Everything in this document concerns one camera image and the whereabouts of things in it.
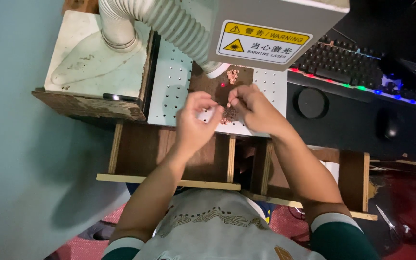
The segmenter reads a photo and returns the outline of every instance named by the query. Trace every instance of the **black desk mat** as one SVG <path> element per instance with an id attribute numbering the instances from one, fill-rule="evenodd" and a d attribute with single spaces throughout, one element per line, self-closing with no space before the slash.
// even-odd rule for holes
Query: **black desk mat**
<path id="1" fill-rule="evenodd" d="M 288 82 L 286 118 L 308 145 L 368 152 L 382 160 L 416 161 L 416 106 L 401 105 L 375 98 L 370 103 L 325 93 L 329 100 L 327 114 L 307 119 L 293 107 L 295 93 L 304 86 Z M 375 120 L 383 107 L 398 111 L 406 120 L 393 140 L 378 139 Z"/>

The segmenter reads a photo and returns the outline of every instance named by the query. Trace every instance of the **laser engraving machine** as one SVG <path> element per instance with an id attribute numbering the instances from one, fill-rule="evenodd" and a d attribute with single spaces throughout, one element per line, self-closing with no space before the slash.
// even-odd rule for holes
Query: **laser engraving machine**
<path id="1" fill-rule="evenodd" d="M 65 13 L 44 87 L 139 101 L 153 30 L 161 41 L 150 124 L 176 124 L 192 61 L 210 79 L 231 64 L 253 68 L 253 82 L 286 115 L 286 69 L 349 10 L 349 0 L 99 0 L 100 15 Z M 240 121 L 217 131 L 261 135 Z"/>

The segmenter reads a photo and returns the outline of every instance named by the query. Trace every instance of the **wooden drawer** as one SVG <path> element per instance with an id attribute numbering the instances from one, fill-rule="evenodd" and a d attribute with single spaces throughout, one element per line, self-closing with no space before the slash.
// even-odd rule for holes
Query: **wooden drawer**
<path id="1" fill-rule="evenodd" d="M 117 123 L 109 170 L 96 180 L 142 183 L 176 141 L 174 128 Z M 189 160 L 179 186 L 240 190 L 234 180 L 235 138 L 215 134 Z"/>
<path id="2" fill-rule="evenodd" d="M 377 215 L 367 213 L 369 154 L 336 149 L 311 151 L 321 161 L 340 164 L 338 186 L 352 216 L 377 220 Z M 252 200 L 302 208 L 288 186 L 270 139 L 257 144 L 250 190 L 242 193 Z"/>

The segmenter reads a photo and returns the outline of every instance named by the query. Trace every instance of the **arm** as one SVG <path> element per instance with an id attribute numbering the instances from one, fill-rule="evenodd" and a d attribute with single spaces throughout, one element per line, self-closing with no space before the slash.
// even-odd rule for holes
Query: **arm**
<path id="1" fill-rule="evenodd" d="M 351 216 L 332 174 L 255 84 L 232 90 L 229 102 L 241 114 L 248 128 L 271 135 L 280 166 L 290 188 L 303 204 L 309 225 L 317 216 L 327 212 Z"/>
<path id="2" fill-rule="evenodd" d="M 208 123 L 196 118 L 197 112 L 212 106 L 216 107 L 216 112 Z M 205 92 L 188 95 L 185 107 L 176 115 L 176 143 L 131 196 L 109 244 L 122 237 L 135 237 L 143 242 L 152 238 L 182 178 L 185 164 L 211 139 L 223 111 L 223 107 Z"/>

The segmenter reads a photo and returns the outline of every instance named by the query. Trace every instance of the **keyboard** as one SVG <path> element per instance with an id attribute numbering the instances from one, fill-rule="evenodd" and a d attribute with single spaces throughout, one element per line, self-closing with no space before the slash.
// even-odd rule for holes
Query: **keyboard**
<path id="1" fill-rule="evenodd" d="M 416 104 L 416 90 L 403 87 L 400 80 L 388 79 L 378 67 L 378 61 L 383 56 L 383 53 L 373 49 L 333 41 L 324 35 L 290 66 L 289 71 L 300 75 L 289 73 L 289 79 L 298 81 L 295 83 L 307 83 L 307 86 L 312 82 L 314 87 L 323 91 L 364 102 L 381 98 Z M 410 62 L 409 67 L 414 68 L 416 73 L 415 63 Z"/>

